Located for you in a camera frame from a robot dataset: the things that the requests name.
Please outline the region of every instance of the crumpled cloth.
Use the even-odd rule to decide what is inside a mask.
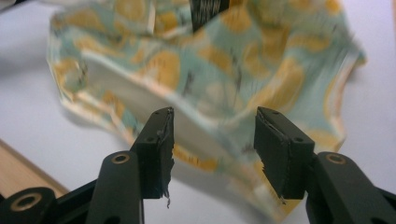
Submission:
[[[253,148],[257,107],[285,114],[316,152],[335,151],[346,137],[342,91],[363,56],[335,0],[231,5],[195,33],[187,0],[68,7],[51,19],[49,67],[65,107],[131,144],[151,112],[173,106],[176,122],[184,118],[175,157],[227,176],[280,220],[295,202],[278,199],[262,173]]]

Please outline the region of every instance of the wooden board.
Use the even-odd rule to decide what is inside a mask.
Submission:
[[[58,198],[68,190],[0,139],[0,194],[7,198],[23,189],[46,187]]]

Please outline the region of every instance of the yellow pattern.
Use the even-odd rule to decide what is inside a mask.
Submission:
[[[163,50],[155,54],[140,71],[141,76],[155,77],[164,86],[174,90],[180,77],[180,59],[178,54]]]
[[[122,35],[132,35],[133,32],[124,24],[124,22],[117,19],[114,20],[114,28]]]
[[[70,25],[75,25],[81,28],[94,29],[105,32],[106,27],[102,24],[99,16],[92,9],[82,9],[73,14],[67,15],[64,18],[65,22]]]
[[[293,58],[286,58],[268,85],[249,100],[248,106],[256,109],[261,105],[284,113],[293,107],[303,83],[304,69]]]
[[[233,71],[233,61],[230,55],[213,45],[200,49],[198,55],[213,63],[228,75]]]
[[[262,28],[263,57],[273,63],[279,63],[284,54],[289,36],[289,28]]]
[[[304,12],[316,12],[319,8],[316,0],[289,0],[289,4]]]
[[[220,14],[220,20],[234,33],[242,33],[251,26],[251,18],[244,7],[233,7]]]
[[[102,102],[114,108],[117,118],[122,118],[125,106],[113,93],[106,91],[102,96]]]
[[[337,15],[341,12],[341,5],[337,0],[326,0],[325,6],[330,15]]]
[[[130,21],[140,21],[146,14],[145,0],[116,0],[114,9]]]
[[[206,172],[214,172],[218,167],[216,160],[200,160],[178,144],[174,145],[173,155],[179,160]]]
[[[98,43],[94,38],[87,35],[76,39],[74,44],[80,50],[91,50],[96,53],[111,55],[115,57],[123,56],[123,53],[121,53],[119,50],[114,50],[106,46],[103,46],[100,43]]]
[[[78,69],[78,62],[73,58],[66,58],[57,63],[52,64],[52,72],[55,75],[56,82],[60,87],[64,86],[64,76],[72,71]]]
[[[317,35],[294,35],[288,42],[290,48],[305,48],[309,51],[316,53],[328,48],[331,44],[331,40],[327,36]]]
[[[251,75],[257,78],[265,78],[271,74],[267,67],[264,66],[261,54],[262,52],[260,52],[257,42],[248,44],[244,49],[244,66]]]
[[[177,25],[177,16],[174,12],[163,13],[155,18],[154,32],[167,32],[169,30],[172,30],[173,28],[176,28]]]
[[[338,139],[337,136],[326,132],[324,130],[308,130],[305,131],[305,133],[312,138],[317,143],[320,143],[321,146],[326,147],[326,148],[334,148],[338,149],[342,145],[342,142],[340,142],[340,139]]]
[[[341,107],[341,104],[335,105],[337,108],[334,110],[334,103],[333,103],[333,87],[335,84],[336,78],[330,82],[329,86],[327,87],[325,94],[324,94],[324,100],[323,100],[323,113],[326,119],[330,119],[332,116],[333,111],[339,111],[339,108]]]
[[[145,51],[143,50],[143,48],[141,48],[131,58],[131,63],[142,63],[144,59],[145,59]]]

